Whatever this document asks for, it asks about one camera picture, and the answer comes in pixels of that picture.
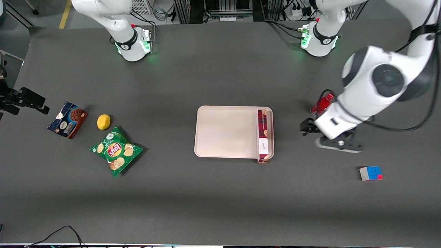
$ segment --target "beige plastic tray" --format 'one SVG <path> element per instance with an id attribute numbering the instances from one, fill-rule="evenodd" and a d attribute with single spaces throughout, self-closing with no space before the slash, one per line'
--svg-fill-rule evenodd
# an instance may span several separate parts
<path id="1" fill-rule="evenodd" d="M 273 111 L 268 107 L 202 106 L 194 153 L 203 158 L 258 158 L 257 110 L 266 109 L 269 158 L 274 156 Z"/>

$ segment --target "yellow lemon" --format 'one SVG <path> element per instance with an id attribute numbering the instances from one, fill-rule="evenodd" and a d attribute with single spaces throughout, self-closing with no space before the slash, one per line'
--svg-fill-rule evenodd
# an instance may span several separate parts
<path id="1" fill-rule="evenodd" d="M 106 130 L 110 126 L 110 116 L 100 115 L 97 120 L 97 126 L 100 130 Z"/>

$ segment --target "dark gray table surface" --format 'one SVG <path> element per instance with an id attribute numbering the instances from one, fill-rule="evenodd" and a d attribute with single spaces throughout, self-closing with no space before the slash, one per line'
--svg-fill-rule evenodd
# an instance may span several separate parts
<path id="1" fill-rule="evenodd" d="M 33 29 L 16 88 L 45 96 L 51 112 L 23 108 L 0 122 L 0 242 L 72 225 L 86 243 L 440 247 L 441 107 L 410 133 L 360 126 L 360 154 L 316 148 L 320 135 L 299 132 L 323 89 L 342 92 L 351 53 L 395 50 L 409 31 L 403 20 L 349 21 L 337 48 L 315 58 L 267 23 L 166 25 L 153 54 L 127 62 L 105 29 Z M 430 97 L 395 103 L 377 121 L 412 126 Z M 64 101 L 90 113 L 73 140 L 46 130 Z M 202 105 L 272 108 L 274 158 L 196 157 Z M 103 113 L 147 148 L 116 179 L 88 150 L 107 133 L 96 128 Z M 361 181 L 369 165 L 383 181 Z"/>

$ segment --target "yellow floor line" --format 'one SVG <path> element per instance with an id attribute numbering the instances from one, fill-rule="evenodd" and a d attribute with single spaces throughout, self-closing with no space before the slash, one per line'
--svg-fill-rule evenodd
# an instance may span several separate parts
<path id="1" fill-rule="evenodd" d="M 69 11 L 71 10 L 71 5 L 71 0 L 67 0 L 66 7 L 64 8 L 63 12 L 63 17 L 61 17 L 60 26 L 58 28 L 64 28 L 64 25 L 66 25 L 67 16 L 69 15 Z"/>

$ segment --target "lay's logo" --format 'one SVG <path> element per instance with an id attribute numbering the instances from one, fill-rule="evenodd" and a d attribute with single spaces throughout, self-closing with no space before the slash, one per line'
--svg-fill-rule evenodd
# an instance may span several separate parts
<path id="1" fill-rule="evenodd" d="M 107 149 L 107 153 L 110 157 L 116 157 L 121 153 L 121 145 L 118 143 L 113 143 Z"/>

